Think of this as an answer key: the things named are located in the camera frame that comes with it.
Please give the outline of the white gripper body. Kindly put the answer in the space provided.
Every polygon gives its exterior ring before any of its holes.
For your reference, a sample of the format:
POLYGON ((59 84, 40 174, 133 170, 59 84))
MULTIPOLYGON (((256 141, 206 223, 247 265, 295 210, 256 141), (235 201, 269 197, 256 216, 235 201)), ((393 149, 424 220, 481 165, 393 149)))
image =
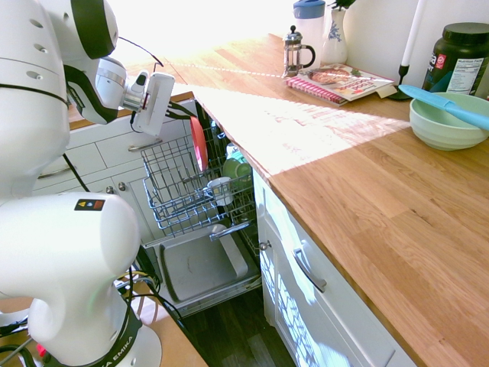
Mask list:
POLYGON ((173 91, 175 78, 167 73, 152 73, 145 90, 141 110, 136 113, 136 131, 158 137, 173 91))

